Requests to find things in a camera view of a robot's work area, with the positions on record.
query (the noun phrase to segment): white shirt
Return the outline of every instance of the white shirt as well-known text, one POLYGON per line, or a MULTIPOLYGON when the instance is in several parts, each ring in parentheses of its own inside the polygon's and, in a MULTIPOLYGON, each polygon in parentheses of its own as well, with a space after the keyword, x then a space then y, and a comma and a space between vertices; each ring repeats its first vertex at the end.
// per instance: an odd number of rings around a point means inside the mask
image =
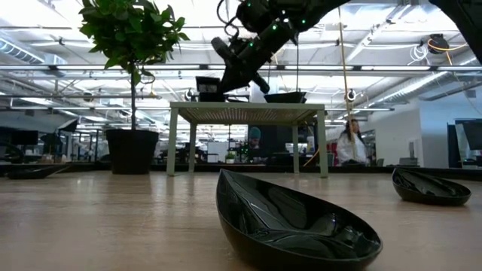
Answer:
POLYGON ((338 139, 337 153, 338 161, 340 161, 340 163, 344 163, 349 160, 355 160, 360 163, 367 162, 365 144, 363 144, 363 142, 358 138, 358 135, 353 134, 353 138, 355 139, 356 157, 353 153, 352 142, 348 139, 348 135, 343 133, 338 139))

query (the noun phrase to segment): potted plant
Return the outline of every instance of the potted plant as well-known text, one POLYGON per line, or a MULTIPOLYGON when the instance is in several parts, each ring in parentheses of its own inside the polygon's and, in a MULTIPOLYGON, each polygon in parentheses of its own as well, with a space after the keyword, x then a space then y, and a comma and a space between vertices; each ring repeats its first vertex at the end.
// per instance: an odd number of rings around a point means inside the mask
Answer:
POLYGON ((174 18, 172 8, 160 11, 149 0, 82 0, 79 12, 84 18, 81 32, 92 38, 91 53, 102 52, 108 61, 105 69, 119 65, 130 75, 132 129, 106 131, 114 174, 149 172, 157 132, 136 130, 136 85, 152 84, 155 76, 145 65, 172 59, 174 46, 189 40, 180 32, 185 19, 174 18))
POLYGON ((228 164, 234 164, 234 159, 236 159, 236 155, 229 152, 228 154, 226 154, 226 163, 228 164))

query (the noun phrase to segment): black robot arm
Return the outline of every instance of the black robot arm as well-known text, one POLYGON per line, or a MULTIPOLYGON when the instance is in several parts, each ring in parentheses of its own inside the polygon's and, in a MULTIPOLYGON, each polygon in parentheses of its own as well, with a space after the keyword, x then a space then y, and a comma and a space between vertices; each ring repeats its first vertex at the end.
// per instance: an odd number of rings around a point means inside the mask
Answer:
MULTIPOLYGON (((429 0, 457 25, 476 57, 482 62, 482 0, 429 0)), ((244 0, 236 17, 255 38, 242 39, 234 35, 229 46, 220 38, 211 41, 226 69, 220 92, 247 87, 254 81, 263 93, 270 86, 258 74, 258 69, 286 42, 297 44, 298 35, 314 27, 328 12, 349 0, 244 0)))

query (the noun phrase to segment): white table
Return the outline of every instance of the white table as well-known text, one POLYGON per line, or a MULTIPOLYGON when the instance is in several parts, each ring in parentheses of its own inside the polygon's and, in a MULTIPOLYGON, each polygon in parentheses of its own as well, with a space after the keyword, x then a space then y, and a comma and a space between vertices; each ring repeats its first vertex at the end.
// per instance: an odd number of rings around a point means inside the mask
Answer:
POLYGON ((250 102, 171 102, 170 107, 171 121, 169 123, 169 149, 167 156, 167 175, 169 176, 174 176, 175 171, 175 142, 179 115, 191 125, 189 172, 194 172, 196 129, 198 124, 248 124, 291 126, 293 128, 294 173, 300 172, 297 128, 316 115, 318 118, 318 145, 320 146, 320 175, 322 178, 328 177, 324 105, 250 102))

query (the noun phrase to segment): table leg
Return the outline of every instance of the table leg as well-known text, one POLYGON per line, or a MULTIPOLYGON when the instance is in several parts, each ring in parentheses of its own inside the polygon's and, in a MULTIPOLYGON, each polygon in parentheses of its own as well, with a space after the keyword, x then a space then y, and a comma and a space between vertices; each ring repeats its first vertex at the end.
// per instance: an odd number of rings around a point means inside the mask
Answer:
POLYGON ((293 126, 293 170, 300 173, 300 151, 298 150, 298 126, 293 126))
POLYGON ((196 160, 196 129, 197 125, 191 123, 191 131, 189 133, 189 172, 194 172, 194 161, 196 160))
POLYGON ((167 149, 167 175, 174 176, 175 167, 175 141, 178 128, 178 108, 171 108, 171 121, 169 122, 169 148, 167 149))
POLYGON ((328 177, 328 154, 326 152, 325 111, 316 112, 318 119, 319 172, 322 178, 328 177))

